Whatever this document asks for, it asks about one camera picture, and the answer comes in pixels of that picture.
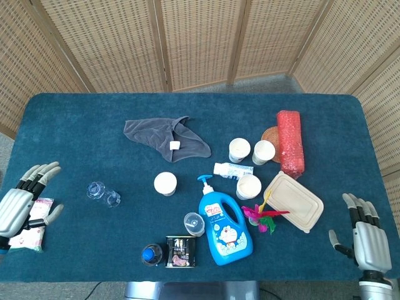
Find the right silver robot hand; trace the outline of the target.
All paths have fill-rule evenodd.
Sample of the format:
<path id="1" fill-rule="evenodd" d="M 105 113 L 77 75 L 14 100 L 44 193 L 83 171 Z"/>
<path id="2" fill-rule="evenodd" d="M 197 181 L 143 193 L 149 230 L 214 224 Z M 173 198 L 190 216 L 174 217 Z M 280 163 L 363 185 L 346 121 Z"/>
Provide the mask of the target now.
<path id="1" fill-rule="evenodd" d="M 349 211 L 353 244 L 346 247 L 338 241 L 335 231 L 329 231 L 332 247 L 355 261 L 362 271 L 386 274 L 392 269 L 388 238 L 381 228 L 374 205 L 351 193 L 342 195 Z"/>

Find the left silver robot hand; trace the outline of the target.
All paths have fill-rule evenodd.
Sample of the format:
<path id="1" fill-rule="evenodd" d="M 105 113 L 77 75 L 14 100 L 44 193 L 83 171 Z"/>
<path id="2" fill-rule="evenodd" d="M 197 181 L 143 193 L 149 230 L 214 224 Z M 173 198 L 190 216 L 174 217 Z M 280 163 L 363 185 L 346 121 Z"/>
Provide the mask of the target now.
<path id="1" fill-rule="evenodd" d="M 38 164 L 28 169 L 19 179 L 16 187 L 10 189 L 1 199 L 1 254 L 10 249 L 9 241 L 23 230 L 48 226 L 64 209 L 62 204 L 41 219 L 30 218 L 34 203 L 39 199 L 49 181 L 61 171 L 59 162 Z"/>

